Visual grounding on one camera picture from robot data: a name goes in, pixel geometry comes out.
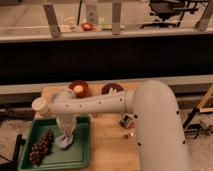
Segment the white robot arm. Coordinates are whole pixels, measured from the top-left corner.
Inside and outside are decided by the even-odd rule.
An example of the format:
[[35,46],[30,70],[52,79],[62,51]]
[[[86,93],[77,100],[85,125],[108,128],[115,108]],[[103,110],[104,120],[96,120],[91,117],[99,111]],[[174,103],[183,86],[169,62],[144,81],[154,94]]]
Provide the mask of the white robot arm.
[[171,88],[157,80],[135,90],[82,99],[55,99],[54,115],[132,113],[142,171],[192,171],[177,100]]

